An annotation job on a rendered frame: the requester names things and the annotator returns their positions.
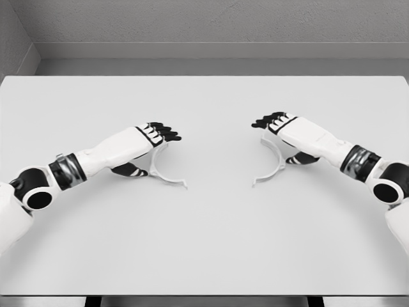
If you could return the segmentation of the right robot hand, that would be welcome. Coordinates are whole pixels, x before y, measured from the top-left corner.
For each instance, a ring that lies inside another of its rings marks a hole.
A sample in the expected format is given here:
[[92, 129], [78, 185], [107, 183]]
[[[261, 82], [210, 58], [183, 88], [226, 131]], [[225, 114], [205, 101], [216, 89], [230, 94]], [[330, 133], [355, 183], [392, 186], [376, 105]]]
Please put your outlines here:
[[335, 140], [329, 131], [319, 125], [282, 111], [265, 115], [251, 126], [269, 130], [298, 150], [298, 153], [286, 159], [288, 164], [306, 165], [317, 162]]

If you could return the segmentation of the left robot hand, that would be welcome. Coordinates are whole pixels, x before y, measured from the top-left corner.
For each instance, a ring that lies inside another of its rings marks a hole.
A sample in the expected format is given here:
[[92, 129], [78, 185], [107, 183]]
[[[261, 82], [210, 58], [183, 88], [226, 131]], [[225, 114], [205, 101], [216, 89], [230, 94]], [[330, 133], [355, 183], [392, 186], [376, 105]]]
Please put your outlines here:
[[105, 166], [124, 177], [146, 177], [148, 172], [131, 162], [159, 145], [180, 141], [181, 136], [160, 122], [148, 122], [127, 128], [104, 141]]

